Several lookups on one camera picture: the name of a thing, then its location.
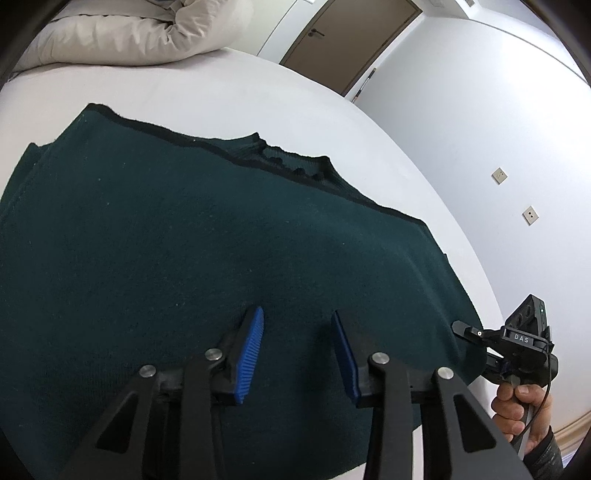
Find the white pillow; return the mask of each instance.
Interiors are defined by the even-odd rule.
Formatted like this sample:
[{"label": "white pillow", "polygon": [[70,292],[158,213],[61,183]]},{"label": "white pillow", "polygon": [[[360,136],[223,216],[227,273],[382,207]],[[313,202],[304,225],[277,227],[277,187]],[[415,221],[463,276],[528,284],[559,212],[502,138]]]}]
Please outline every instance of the white pillow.
[{"label": "white pillow", "polygon": [[252,11],[252,0],[74,0],[41,30],[14,70],[55,62],[181,60],[228,46],[245,31]]}]

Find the wall outlet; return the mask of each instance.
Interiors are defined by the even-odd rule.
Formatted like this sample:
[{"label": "wall outlet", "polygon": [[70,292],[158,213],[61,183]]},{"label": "wall outlet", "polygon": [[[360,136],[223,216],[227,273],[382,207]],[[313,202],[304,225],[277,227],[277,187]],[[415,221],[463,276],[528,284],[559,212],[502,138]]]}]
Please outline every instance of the wall outlet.
[{"label": "wall outlet", "polygon": [[501,183],[503,183],[506,178],[507,178],[507,174],[501,170],[501,168],[497,168],[493,173],[492,173],[492,178],[495,179],[495,181],[500,185]]},{"label": "wall outlet", "polygon": [[529,207],[525,212],[522,213],[525,221],[530,225],[534,223],[539,217],[533,207]]}]

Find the black sleeve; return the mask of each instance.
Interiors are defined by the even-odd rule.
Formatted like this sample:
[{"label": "black sleeve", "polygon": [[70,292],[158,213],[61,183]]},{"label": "black sleeve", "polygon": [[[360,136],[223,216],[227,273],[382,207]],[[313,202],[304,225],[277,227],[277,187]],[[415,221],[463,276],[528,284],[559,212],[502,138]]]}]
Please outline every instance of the black sleeve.
[{"label": "black sleeve", "polygon": [[562,474],[562,457],[552,428],[536,448],[528,453],[523,463],[534,480],[557,480]]}]

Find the hand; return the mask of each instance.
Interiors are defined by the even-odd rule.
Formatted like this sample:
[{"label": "hand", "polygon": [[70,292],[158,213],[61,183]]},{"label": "hand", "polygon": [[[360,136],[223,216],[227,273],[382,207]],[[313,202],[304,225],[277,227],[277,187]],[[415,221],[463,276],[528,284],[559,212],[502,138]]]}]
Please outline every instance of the hand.
[{"label": "hand", "polygon": [[[515,389],[515,396],[523,403],[539,407],[544,399],[545,391],[539,385],[520,385]],[[513,396],[513,388],[509,383],[502,383],[496,391],[496,398],[492,401],[491,408],[496,412],[492,420],[496,423],[510,442],[515,435],[519,435],[525,428],[521,421],[524,408],[519,405]],[[538,413],[530,427],[530,438],[525,445],[525,454],[530,453],[548,435],[550,429],[550,417],[552,414],[552,395],[548,395],[544,407]]]}]

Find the white bed sheet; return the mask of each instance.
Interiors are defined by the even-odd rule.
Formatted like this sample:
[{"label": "white bed sheet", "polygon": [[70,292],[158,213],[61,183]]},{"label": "white bed sheet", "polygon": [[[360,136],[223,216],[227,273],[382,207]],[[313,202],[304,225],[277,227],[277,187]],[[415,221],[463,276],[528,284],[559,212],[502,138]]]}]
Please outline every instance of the white bed sheet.
[{"label": "white bed sheet", "polygon": [[[396,143],[338,94],[235,50],[162,66],[52,66],[19,75],[0,92],[0,190],[30,142],[52,142],[91,102],[187,135],[237,138],[258,132],[287,151],[327,155],[361,193],[425,221],[483,325],[502,324],[491,286],[466,236]],[[488,406],[496,389],[480,378],[471,390]],[[415,478],[422,478],[420,435],[417,429]],[[363,469],[357,468],[339,478],[362,476]]]}]

